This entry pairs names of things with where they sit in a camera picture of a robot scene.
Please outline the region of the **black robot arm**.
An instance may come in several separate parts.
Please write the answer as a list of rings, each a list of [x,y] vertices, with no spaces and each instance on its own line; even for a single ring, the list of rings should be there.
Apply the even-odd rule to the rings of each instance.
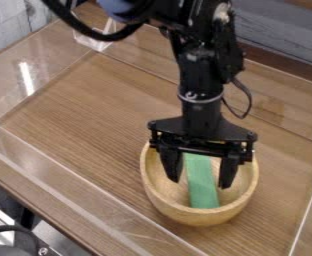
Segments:
[[[107,15],[124,24],[111,34],[96,31],[60,0],[41,0],[59,18],[83,35],[115,42],[151,24],[171,42],[179,65],[182,101],[179,117],[152,120],[149,146],[156,149],[170,180],[179,181],[186,153],[222,159],[219,187],[234,183],[238,168],[254,160],[258,135],[232,124],[222,114],[224,85],[235,84],[244,69],[231,0],[96,0]]]

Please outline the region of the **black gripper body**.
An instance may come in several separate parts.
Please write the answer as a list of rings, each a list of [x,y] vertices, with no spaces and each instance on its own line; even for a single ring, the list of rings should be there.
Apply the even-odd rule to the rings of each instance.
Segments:
[[[149,143],[161,162],[180,163],[184,153],[218,157],[224,162],[251,162],[258,135],[223,116],[224,97],[180,100],[180,116],[148,122]]]

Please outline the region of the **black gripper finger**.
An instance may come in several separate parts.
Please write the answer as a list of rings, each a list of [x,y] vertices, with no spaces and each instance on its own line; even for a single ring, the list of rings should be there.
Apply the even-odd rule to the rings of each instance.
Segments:
[[[178,183],[183,173],[183,152],[167,145],[159,146],[159,155],[168,179]]]
[[[240,156],[238,154],[230,154],[222,159],[219,171],[219,187],[222,189],[231,187],[238,173],[239,165]]]

